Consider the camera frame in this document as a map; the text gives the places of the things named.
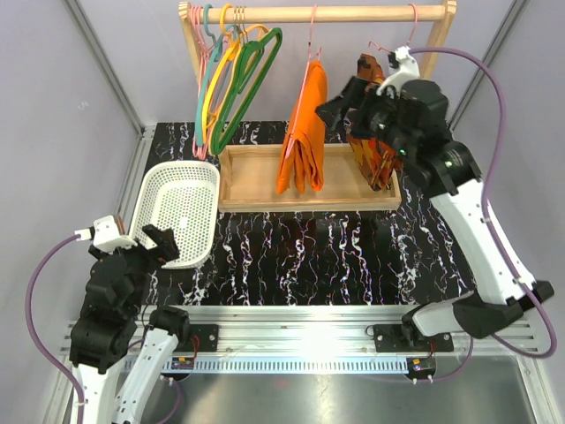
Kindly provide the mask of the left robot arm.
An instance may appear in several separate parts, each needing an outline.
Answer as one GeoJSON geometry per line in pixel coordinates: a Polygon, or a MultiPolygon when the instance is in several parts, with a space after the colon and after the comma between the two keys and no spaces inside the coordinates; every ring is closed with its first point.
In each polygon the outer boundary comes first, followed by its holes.
{"type": "Polygon", "coordinates": [[[138,358],[118,381],[136,332],[141,297],[151,272],[179,258],[172,229],[142,228],[147,248],[117,224],[96,223],[88,252],[95,258],[79,319],[72,327],[70,361],[78,383],[72,417],[78,423],[138,423],[162,367],[191,341],[189,314],[157,307],[150,315],[138,358]]]}

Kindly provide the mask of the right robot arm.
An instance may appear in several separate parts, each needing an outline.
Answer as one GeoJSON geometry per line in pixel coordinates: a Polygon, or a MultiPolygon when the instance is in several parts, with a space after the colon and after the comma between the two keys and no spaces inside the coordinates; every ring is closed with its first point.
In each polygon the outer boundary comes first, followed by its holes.
{"type": "Polygon", "coordinates": [[[413,79],[396,89],[352,77],[337,97],[315,110],[329,129],[348,119],[353,137],[376,138],[393,148],[407,177],[448,224],[471,268],[472,293],[403,316],[394,334],[410,350],[453,332],[490,337],[554,295],[553,286],[527,270],[505,237],[492,235],[500,225],[481,200],[485,184],[470,150],[452,138],[447,107],[448,98],[430,80],[413,79]]]}

